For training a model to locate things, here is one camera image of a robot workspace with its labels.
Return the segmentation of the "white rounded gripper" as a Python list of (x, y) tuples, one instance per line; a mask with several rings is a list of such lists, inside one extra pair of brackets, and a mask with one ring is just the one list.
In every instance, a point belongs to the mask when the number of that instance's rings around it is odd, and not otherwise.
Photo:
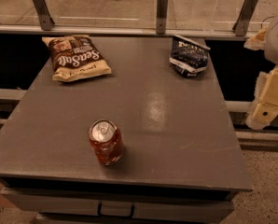
[[(270, 22), (268, 30), (262, 28), (243, 46), (251, 50), (264, 50), (265, 58), (278, 64), (278, 14)], [(245, 123), (253, 130), (262, 130), (278, 115), (278, 65), (269, 73), (259, 73), (254, 96)]]

